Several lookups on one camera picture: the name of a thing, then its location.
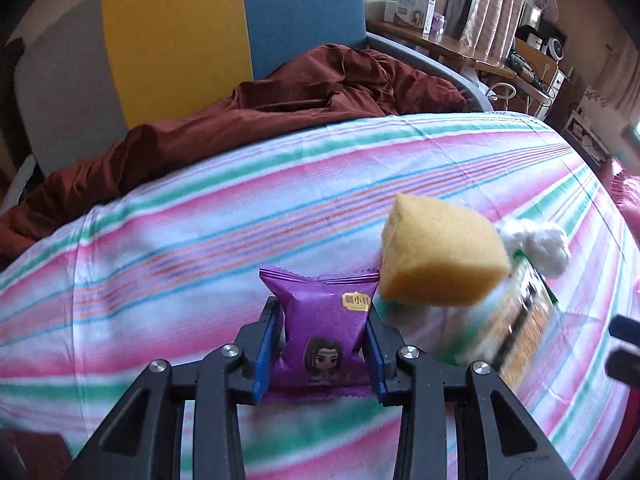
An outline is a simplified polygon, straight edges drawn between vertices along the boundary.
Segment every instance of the silver bolt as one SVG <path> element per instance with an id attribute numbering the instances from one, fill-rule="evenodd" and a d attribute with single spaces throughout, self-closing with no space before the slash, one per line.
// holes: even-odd
<path id="1" fill-rule="evenodd" d="M 154 359 L 149 363 L 149 370 L 157 374 L 166 370 L 166 361 L 164 359 Z"/>
<path id="2" fill-rule="evenodd" d="M 487 375 L 491 371 L 491 367 L 484 361 L 476 361 L 473 364 L 473 369 L 479 375 Z"/>
<path id="3" fill-rule="evenodd" d="M 415 346 L 403 346 L 400 355 L 405 359 L 415 359 L 420 355 L 420 351 Z"/>
<path id="4" fill-rule="evenodd" d="M 224 357 L 236 357 L 240 353 L 240 349 L 236 345 L 224 345 L 222 347 L 222 355 Z"/>

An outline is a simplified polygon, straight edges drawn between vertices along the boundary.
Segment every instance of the striped tablecloth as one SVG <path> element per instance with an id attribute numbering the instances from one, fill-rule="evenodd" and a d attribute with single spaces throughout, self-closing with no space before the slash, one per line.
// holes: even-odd
<path id="1" fill-rule="evenodd" d="M 153 358 L 199 359 L 257 319 L 268 295 L 259 262 L 306 275 L 379 264 L 396 192 L 439 196 L 493 222 L 565 228 L 573 259 L 550 282 L 560 328 L 517 394 L 576 478 L 596 478 L 628 395 L 604 375 L 607 323 L 639 315 L 638 249 L 580 157 L 543 123 L 516 114 L 325 126 L 217 156 L 95 207 L 0 274 L 0 422 L 59 432 L 77 453 Z M 401 328 L 428 345 L 419 316 Z M 399 410 L 375 399 L 242 407 L 239 418 L 252 480 L 391 478 Z M 185 478 L 192 421 L 190 406 Z M 451 474 L 454 446 L 450 439 Z"/>

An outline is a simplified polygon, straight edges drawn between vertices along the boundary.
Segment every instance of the yellow label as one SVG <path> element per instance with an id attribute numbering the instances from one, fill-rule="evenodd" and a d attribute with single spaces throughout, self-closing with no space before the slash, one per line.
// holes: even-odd
<path id="1" fill-rule="evenodd" d="M 342 295 L 342 306 L 347 310 L 356 310 L 358 312 L 368 312 L 371 306 L 371 298 L 368 294 L 359 292 L 345 292 Z"/>

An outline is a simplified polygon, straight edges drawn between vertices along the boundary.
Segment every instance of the cartoon character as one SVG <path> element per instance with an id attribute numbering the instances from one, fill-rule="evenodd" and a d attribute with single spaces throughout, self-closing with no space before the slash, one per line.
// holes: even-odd
<path id="1" fill-rule="evenodd" d="M 305 368 L 311 386 L 330 386 L 342 364 L 342 344 L 324 337 L 312 337 L 306 343 Z"/>

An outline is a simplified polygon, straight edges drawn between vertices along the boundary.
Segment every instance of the foam block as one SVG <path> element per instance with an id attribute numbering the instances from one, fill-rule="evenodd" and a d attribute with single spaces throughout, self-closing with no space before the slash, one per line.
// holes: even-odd
<path id="1" fill-rule="evenodd" d="M 382 233 L 380 295 L 412 306 L 469 306 L 511 270 L 481 214 L 437 198 L 398 194 Z"/>

